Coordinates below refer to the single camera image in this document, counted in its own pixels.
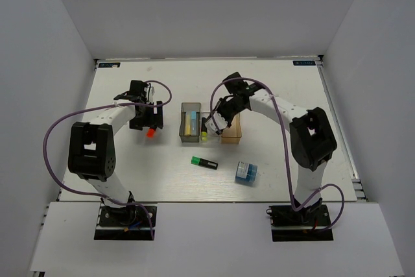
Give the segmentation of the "orange cap highlighter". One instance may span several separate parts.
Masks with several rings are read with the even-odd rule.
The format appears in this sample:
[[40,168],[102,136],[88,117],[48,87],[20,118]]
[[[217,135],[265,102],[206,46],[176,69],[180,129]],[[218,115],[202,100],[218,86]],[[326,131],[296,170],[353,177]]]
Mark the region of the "orange cap highlighter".
[[154,119],[148,122],[147,125],[147,133],[146,136],[148,138],[153,138],[157,129],[162,129],[163,128],[163,119]]

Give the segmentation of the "blue eraser stick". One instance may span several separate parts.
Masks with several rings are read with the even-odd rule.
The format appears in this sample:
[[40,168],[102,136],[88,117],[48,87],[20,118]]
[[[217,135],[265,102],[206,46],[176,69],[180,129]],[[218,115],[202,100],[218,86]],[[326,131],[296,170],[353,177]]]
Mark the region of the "blue eraser stick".
[[198,133],[198,113],[191,111],[191,135],[196,136]]

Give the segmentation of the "yellow cap highlighter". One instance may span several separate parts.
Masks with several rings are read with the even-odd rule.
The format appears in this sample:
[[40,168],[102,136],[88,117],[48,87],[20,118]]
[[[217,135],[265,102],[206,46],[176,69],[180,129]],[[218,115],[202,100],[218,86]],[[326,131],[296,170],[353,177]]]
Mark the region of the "yellow cap highlighter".
[[207,142],[208,141],[208,133],[207,133],[207,126],[206,126],[206,121],[207,119],[205,117],[203,117],[201,119],[201,127],[200,127],[200,137],[202,142]]

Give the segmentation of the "cream eraser stick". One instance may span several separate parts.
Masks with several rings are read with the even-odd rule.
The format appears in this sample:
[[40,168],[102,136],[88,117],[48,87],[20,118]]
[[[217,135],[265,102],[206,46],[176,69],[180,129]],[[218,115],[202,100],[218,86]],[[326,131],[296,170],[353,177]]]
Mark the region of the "cream eraser stick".
[[191,113],[185,113],[185,125],[184,125],[184,135],[190,136],[191,135]]

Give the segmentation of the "green cap highlighter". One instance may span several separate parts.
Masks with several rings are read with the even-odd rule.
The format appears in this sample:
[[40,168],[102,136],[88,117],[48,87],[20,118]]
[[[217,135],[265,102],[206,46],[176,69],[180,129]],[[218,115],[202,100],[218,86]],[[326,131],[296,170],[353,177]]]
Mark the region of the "green cap highlighter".
[[206,160],[206,159],[203,159],[203,158],[199,158],[199,157],[196,157],[196,156],[193,156],[191,158],[191,164],[199,166],[199,167],[203,167],[203,168],[206,168],[206,169],[213,169],[213,170],[218,169],[218,163],[212,162],[210,160]]

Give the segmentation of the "blue staple box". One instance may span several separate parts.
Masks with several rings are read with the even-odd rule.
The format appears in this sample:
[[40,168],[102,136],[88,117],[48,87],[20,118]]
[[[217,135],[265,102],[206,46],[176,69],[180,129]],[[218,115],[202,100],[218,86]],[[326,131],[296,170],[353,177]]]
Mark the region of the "blue staple box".
[[257,176],[257,166],[252,163],[239,162],[235,172],[235,182],[238,184],[253,186]]

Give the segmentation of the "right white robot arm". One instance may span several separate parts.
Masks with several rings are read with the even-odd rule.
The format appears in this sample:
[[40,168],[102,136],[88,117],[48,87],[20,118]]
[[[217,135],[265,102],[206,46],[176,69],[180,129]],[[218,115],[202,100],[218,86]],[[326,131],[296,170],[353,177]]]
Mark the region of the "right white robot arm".
[[238,72],[226,77],[222,86],[228,95],[210,102],[210,131],[220,135],[231,127],[234,117],[245,111],[259,113],[281,128],[290,204],[294,219],[308,224],[322,204],[324,171],[337,141],[326,112],[292,104],[264,83],[242,77]]

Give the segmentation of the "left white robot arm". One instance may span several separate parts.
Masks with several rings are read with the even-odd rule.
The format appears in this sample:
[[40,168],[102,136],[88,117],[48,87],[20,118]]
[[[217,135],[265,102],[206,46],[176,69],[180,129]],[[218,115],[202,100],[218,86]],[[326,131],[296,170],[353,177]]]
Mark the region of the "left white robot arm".
[[154,101],[151,82],[132,80],[129,89],[114,98],[114,104],[97,117],[76,122],[71,127],[68,169],[92,185],[102,202],[115,208],[115,217],[122,224],[131,224],[137,208],[131,191],[121,183],[115,172],[115,135],[125,125],[131,130],[147,129],[152,137],[163,128],[163,103]]

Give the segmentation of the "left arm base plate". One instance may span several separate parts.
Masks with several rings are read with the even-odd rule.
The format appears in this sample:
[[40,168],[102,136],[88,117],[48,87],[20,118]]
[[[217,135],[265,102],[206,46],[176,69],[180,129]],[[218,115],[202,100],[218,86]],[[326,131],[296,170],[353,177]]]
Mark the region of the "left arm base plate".
[[95,227],[96,241],[151,241],[156,230],[157,206],[113,208],[101,205]]

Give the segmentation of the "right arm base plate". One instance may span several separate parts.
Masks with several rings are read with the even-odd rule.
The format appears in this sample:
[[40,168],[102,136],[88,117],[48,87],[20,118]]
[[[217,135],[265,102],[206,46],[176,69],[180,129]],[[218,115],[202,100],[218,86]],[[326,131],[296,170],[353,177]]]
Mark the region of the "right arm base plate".
[[321,205],[311,213],[302,215],[291,206],[269,206],[273,242],[333,241],[332,229],[324,230],[331,224],[328,208]]

